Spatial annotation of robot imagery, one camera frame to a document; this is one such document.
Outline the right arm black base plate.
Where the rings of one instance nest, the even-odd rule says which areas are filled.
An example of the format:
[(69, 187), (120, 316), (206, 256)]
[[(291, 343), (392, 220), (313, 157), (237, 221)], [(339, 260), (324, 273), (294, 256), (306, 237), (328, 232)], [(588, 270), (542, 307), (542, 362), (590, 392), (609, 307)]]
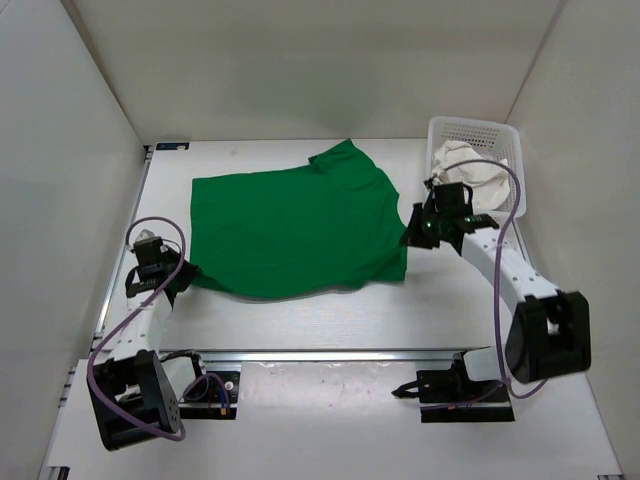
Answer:
[(448, 370), (419, 370), (415, 380), (391, 394), (396, 399), (417, 399), (423, 424), (515, 421), (507, 388), (501, 382), (472, 381), (453, 366)]

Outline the green t shirt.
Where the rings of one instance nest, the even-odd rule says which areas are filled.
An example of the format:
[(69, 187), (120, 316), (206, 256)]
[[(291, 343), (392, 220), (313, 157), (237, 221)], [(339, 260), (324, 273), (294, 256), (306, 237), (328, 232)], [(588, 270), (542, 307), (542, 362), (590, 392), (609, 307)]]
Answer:
[(401, 282), (399, 193), (344, 140), (304, 166), (192, 181), (190, 261), (200, 288), (257, 299)]

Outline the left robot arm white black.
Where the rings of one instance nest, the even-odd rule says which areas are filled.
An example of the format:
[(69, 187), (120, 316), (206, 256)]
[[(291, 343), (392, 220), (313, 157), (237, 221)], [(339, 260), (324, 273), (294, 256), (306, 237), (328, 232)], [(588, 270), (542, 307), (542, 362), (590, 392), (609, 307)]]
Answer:
[(198, 400), (210, 386), (195, 352), (174, 352), (166, 361), (159, 354), (176, 297), (199, 269), (181, 262), (180, 253), (159, 236), (137, 240), (133, 253), (137, 265), (127, 274), (125, 294), (129, 310), (138, 313), (113, 331), (107, 358), (87, 369), (100, 438), (109, 451), (156, 437), (183, 440), (179, 398)]

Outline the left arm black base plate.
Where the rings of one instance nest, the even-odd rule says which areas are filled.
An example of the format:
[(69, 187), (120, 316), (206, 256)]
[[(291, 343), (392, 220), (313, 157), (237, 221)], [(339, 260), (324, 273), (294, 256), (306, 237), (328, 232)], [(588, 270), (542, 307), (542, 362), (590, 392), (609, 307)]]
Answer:
[(180, 399), (182, 420), (235, 420), (240, 397), (240, 363), (206, 363), (206, 377)]

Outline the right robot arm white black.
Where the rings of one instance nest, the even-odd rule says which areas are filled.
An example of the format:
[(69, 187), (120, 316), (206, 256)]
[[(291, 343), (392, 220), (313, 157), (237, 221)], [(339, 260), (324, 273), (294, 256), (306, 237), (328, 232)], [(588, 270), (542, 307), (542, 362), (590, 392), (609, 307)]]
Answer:
[(501, 322), (494, 322), (494, 346), (462, 354), (462, 366), (449, 375), (452, 393), (470, 400), (489, 380), (528, 384), (587, 371), (592, 363), (587, 299), (542, 277), (507, 243), (494, 218), (474, 213), (470, 187), (433, 182), (426, 187), (427, 199), (414, 204), (402, 244), (451, 245), (490, 283), (494, 306), (506, 306), (511, 315), (506, 336)]

